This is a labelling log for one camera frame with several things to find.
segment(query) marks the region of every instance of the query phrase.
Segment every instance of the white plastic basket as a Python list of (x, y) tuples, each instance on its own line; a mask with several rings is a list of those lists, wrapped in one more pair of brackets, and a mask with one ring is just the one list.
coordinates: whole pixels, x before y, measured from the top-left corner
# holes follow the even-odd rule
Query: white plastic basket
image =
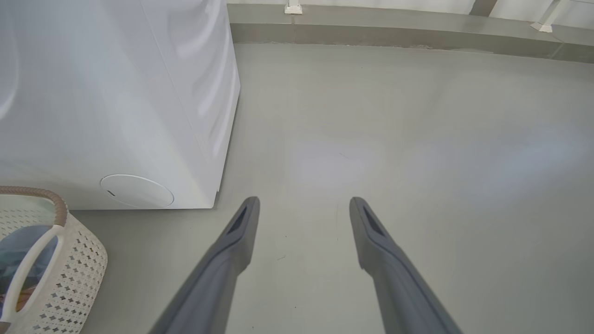
[[(77, 334), (105, 273), (108, 260), (105, 248), (68, 213), (56, 194), (34, 188), (0, 187), (0, 240), (32, 225), (53, 226), (26, 254), (9, 285), (0, 333)], [(25, 306), (16, 311), (29, 270), (54, 237), (58, 242), (40, 282)]]

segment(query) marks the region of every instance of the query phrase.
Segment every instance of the white railing post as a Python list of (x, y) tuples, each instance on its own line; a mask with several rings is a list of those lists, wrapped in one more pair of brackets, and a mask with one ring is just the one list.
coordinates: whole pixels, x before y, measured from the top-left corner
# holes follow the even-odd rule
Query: white railing post
[(289, 4), (285, 6), (285, 14), (303, 14), (299, 0), (289, 0)]
[(569, 1), (570, 0), (553, 0), (541, 19), (538, 20), (538, 22), (532, 23), (530, 26), (534, 29), (537, 29), (538, 31), (552, 33), (553, 28), (551, 25), (553, 24), (553, 21), (555, 21), (555, 19), (559, 16), (559, 13), (561, 13)]

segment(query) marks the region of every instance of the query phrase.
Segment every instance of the floor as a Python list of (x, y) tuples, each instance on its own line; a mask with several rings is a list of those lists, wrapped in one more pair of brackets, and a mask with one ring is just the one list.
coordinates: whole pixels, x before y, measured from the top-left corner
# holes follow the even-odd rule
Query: floor
[(147, 333), (248, 196), (227, 333), (383, 333), (347, 204), (374, 209), (465, 333), (594, 332), (594, 65), (238, 44), (218, 208), (75, 212), (110, 255), (84, 334)]

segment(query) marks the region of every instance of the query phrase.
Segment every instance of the gray stripe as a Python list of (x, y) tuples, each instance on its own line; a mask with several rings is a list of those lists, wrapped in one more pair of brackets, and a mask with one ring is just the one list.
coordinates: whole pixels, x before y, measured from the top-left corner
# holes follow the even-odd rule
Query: gray stripe
[(475, 0), (475, 4), (472, 5), (472, 9), (470, 10), (470, 15), (476, 16), (486, 16), (488, 17), (491, 15), (491, 11), (497, 0)]

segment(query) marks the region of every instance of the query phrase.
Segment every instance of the white wall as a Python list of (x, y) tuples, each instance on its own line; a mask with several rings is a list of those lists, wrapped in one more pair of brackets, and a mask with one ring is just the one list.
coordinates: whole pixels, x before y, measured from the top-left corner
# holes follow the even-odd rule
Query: white wall
[[(537, 21), (550, 3), (551, 0), (498, 0), (491, 17)], [(594, 29), (594, 4), (570, 2), (555, 24)]]
[[(491, 17), (536, 21), (552, 0), (498, 0)], [(288, 0), (228, 0), (229, 4), (286, 4)], [(304, 5), (394, 8), (468, 14), (475, 0), (300, 0)], [(555, 24), (594, 29), (594, 4), (571, 2)]]

